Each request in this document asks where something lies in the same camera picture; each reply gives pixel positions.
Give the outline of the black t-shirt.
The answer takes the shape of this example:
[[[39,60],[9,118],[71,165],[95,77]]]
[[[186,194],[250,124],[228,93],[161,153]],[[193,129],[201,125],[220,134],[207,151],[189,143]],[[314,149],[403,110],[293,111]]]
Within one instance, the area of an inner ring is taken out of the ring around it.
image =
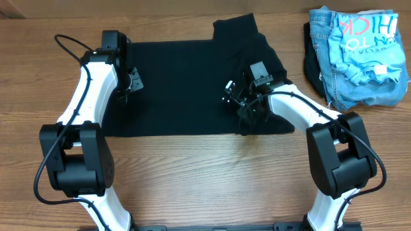
[[[210,40],[138,42],[127,62],[143,88],[126,103],[111,98],[103,118],[107,137],[214,135],[246,132],[246,115],[222,101],[226,84],[246,90],[252,64],[262,62],[275,80],[286,79],[276,52],[252,14],[214,24]]]

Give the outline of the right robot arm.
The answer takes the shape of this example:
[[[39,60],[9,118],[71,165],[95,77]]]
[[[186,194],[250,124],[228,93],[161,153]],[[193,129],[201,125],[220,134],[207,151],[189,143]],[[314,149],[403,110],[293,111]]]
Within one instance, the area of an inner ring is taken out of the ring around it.
[[[361,230],[361,223],[343,217],[377,171],[362,118],[323,107],[291,82],[274,78],[263,62],[250,65],[242,77],[244,86],[228,81],[222,98],[236,108],[238,124],[254,127],[263,114],[274,114],[304,132],[310,173],[318,188],[302,221],[276,222],[273,230]]]

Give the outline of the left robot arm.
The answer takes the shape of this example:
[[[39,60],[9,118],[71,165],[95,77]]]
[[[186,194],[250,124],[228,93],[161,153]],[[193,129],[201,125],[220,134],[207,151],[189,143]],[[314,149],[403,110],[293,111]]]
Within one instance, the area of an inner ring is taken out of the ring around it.
[[[101,46],[87,47],[80,79],[64,113],[39,132],[43,160],[33,182],[33,193],[43,204],[79,203],[97,230],[137,230],[113,187],[114,159],[102,130],[111,96],[122,104],[141,90],[137,69],[129,69],[130,39],[117,30],[102,33]]]

